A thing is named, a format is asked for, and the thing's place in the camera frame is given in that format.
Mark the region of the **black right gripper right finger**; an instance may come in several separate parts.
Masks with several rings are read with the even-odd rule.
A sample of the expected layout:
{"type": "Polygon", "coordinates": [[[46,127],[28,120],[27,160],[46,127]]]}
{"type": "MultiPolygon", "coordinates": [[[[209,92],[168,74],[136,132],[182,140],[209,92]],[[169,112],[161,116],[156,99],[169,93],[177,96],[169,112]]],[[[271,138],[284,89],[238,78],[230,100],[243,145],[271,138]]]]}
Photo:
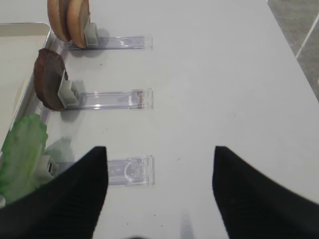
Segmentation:
{"type": "Polygon", "coordinates": [[[231,239],[317,239],[318,204],[288,190],[225,146],[214,152],[213,195],[231,239]]]}

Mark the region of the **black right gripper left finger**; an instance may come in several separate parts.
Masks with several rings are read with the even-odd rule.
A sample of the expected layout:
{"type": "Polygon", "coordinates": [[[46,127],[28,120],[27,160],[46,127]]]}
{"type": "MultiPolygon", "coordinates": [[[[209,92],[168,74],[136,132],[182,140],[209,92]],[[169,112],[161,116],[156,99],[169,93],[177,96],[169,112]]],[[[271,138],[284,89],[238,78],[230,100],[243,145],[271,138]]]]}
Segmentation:
{"type": "Polygon", "coordinates": [[[107,150],[92,148],[48,184],[0,211],[2,239],[90,239],[109,183],[107,150]]]}

